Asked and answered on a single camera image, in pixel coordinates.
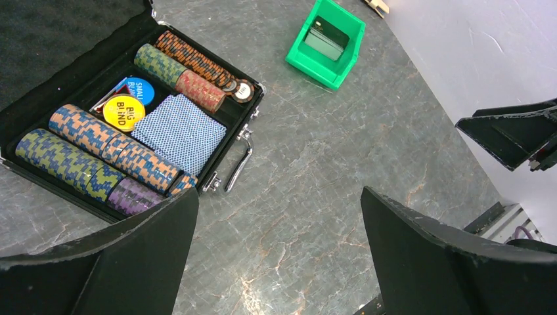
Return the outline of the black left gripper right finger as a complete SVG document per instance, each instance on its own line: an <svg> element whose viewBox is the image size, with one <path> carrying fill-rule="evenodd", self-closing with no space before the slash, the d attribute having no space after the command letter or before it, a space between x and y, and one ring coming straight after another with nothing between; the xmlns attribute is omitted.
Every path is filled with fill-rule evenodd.
<svg viewBox="0 0 557 315"><path fill-rule="evenodd" d="M497 243L370 187L361 209L387 314L555 314L556 247Z"/></svg>

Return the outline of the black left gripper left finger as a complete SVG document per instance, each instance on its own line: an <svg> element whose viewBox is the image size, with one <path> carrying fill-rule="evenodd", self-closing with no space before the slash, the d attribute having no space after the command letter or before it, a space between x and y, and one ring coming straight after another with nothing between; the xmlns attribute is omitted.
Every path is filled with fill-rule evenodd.
<svg viewBox="0 0 557 315"><path fill-rule="evenodd" d="M36 255L1 259L2 314L171 314L196 226L189 189Z"/></svg>

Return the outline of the beige card holder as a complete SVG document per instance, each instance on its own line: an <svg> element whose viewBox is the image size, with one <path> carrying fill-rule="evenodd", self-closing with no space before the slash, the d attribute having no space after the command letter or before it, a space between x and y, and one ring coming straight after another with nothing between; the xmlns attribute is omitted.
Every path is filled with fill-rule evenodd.
<svg viewBox="0 0 557 315"><path fill-rule="evenodd" d="M390 8L384 0L365 0L365 3L373 9L380 18L385 18L385 15L390 12Z"/></svg>

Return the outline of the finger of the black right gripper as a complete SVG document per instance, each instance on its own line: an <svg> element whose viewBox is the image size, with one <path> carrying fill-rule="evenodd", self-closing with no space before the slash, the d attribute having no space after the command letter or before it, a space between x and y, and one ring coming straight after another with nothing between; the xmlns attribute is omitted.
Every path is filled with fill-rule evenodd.
<svg viewBox="0 0 557 315"><path fill-rule="evenodd" d="M476 110L456 128L510 171L528 162L531 171L556 165L556 99Z"/></svg>

